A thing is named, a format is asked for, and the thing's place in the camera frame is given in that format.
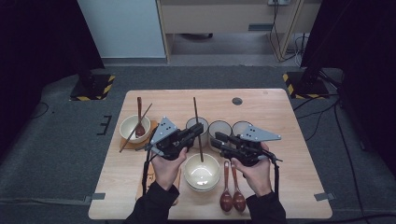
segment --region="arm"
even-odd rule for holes
[[[264,142],[262,142],[262,148],[269,150]],[[244,166],[236,158],[232,158],[231,161],[235,168],[244,174],[248,185],[255,193],[247,198],[252,222],[254,224],[287,223],[285,209],[272,192],[269,160],[261,160],[251,167]]]
[[[180,164],[187,158],[187,148],[183,148],[174,161],[156,156],[151,162],[154,167],[155,182],[151,184],[146,195],[140,197],[134,205],[134,211],[124,224],[162,224],[166,223],[169,209],[179,192],[173,185]]]

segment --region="wall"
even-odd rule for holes
[[[154,0],[78,0],[102,58],[165,58]]]

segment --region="yellow and black striped tape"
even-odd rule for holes
[[[290,82],[288,74],[284,74],[283,75],[283,80],[286,83],[286,87],[288,88],[288,92],[289,92],[289,95],[290,95],[291,99],[311,99],[311,98],[325,99],[326,98],[326,97],[321,96],[319,94],[297,94],[297,93],[294,92],[294,88],[293,88],[293,85]]]
[[[113,85],[114,78],[116,78],[116,76],[110,76],[108,78],[108,82],[106,84],[106,87],[105,87],[105,89],[104,89],[104,91],[103,91],[103,93],[101,95],[96,95],[96,96],[84,96],[84,95],[81,95],[81,96],[77,96],[77,97],[70,97],[70,100],[71,101],[104,100],[104,99],[106,99],[106,97],[108,95],[108,92],[110,91],[111,86]]]

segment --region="gray carpet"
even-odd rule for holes
[[[60,199],[81,202],[94,193],[111,136],[115,131],[124,95],[129,90],[282,88],[282,75],[298,67],[266,66],[136,66],[108,67],[116,76],[109,95],[102,101],[69,101],[78,77],[52,83],[43,90],[39,104],[0,167],[0,198]],[[340,74],[330,71],[330,76]],[[335,92],[327,85],[330,92]],[[296,110],[297,118],[331,106],[337,96],[313,100]],[[305,100],[290,99],[295,108]],[[366,215],[396,214],[394,176],[375,152],[362,151],[346,112],[337,106],[346,145]],[[101,123],[112,120],[105,135]],[[307,145],[330,201],[330,220],[361,217],[346,148],[334,110],[299,119]],[[105,223],[88,218],[89,206],[38,203],[1,203],[0,223]],[[290,219],[307,223],[310,219]],[[109,220],[109,223],[120,223]],[[370,219],[370,223],[396,223],[396,217]]]

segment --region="spoon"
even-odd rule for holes
[[[137,123],[136,129],[135,129],[135,136],[136,138],[143,136],[146,133],[145,128],[142,125],[142,98],[137,97],[137,116],[140,122]]]
[[[238,188],[238,180],[236,179],[236,169],[232,163],[231,163],[231,170],[233,171],[233,182],[235,184],[235,193],[233,194],[233,206],[238,212],[243,212],[247,207],[247,201],[245,200],[244,195],[241,193],[241,190]]]
[[[228,170],[229,163],[224,162],[224,192],[220,197],[220,207],[224,212],[230,212],[233,208],[233,197],[231,197],[230,191],[228,191]]]

